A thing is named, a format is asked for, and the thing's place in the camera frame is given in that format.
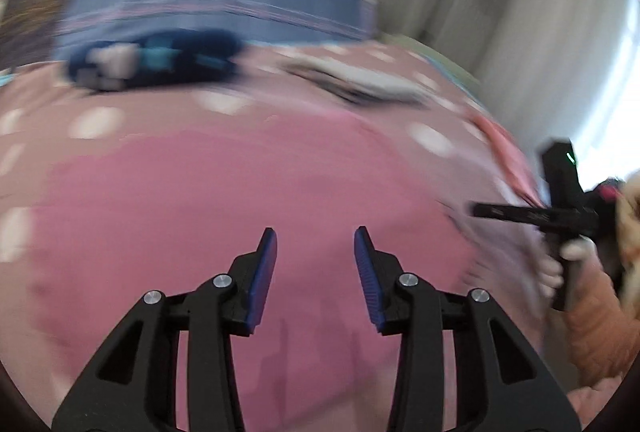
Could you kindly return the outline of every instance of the hand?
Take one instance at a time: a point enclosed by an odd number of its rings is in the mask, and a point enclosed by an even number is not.
[[[575,240],[571,240],[560,249],[560,256],[569,261],[588,262],[594,261],[600,266],[600,259],[598,258],[598,250],[593,240],[581,237]],[[556,294],[556,289],[563,284],[562,279],[562,265],[549,255],[545,255],[538,260],[538,282],[540,284],[540,290],[547,298],[553,298]],[[577,282],[577,279],[572,279],[572,283]]]

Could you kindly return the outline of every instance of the mattress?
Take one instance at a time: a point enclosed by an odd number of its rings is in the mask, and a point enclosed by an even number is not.
[[[296,54],[396,74],[432,99],[348,105],[284,73]],[[267,225],[279,257],[263,323],[233,341],[248,429],[384,429],[399,341],[367,317],[353,261],[361,224],[436,288],[488,289],[541,345],[537,235],[468,216],[469,201],[520,200],[468,121],[481,106],[418,54],[251,46],[234,82],[107,95],[60,67],[26,66],[0,89],[0,356],[45,420],[137,298],[226,271]]]

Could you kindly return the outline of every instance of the pink fabric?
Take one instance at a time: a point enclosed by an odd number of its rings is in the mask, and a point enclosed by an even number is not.
[[[542,206],[527,158],[518,148],[513,136],[475,109],[469,109],[469,118],[489,139],[495,160],[500,164],[504,178],[513,192],[531,205]]]
[[[274,227],[262,325],[233,341],[256,431],[290,423],[397,354],[398,340],[369,322],[357,226],[441,290],[476,254],[386,139],[348,112],[131,139],[59,166],[35,216],[42,325],[72,376],[142,293],[192,290]]]

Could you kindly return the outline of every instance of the brown sweater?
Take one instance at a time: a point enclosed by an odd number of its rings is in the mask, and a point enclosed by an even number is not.
[[[584,388],[569,399],[583,426],[596,416],[620,386],[640,351],[640,321],[623,314],[609,277],[588,261],[564,314],[572,364]]]

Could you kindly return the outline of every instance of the folded clothing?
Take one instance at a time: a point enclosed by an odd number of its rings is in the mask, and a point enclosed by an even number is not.
[[[242,46],[225,30],[156,31],[125,42],[81,47],[69,59],[68,75],[78,86],[101,91],[220,81],[235,71],[231,58]]]
[[[433,93],[395,74],[347,65],[333,58],[296,56],[281,64],[291,74],[356,104],[380,102],[426,103]]]
[[[478,110],[469,109],[468,118],[489,140],[495,160],[511,190],[531,206],[542,206],[529,162],[513,140],[513,136]]]

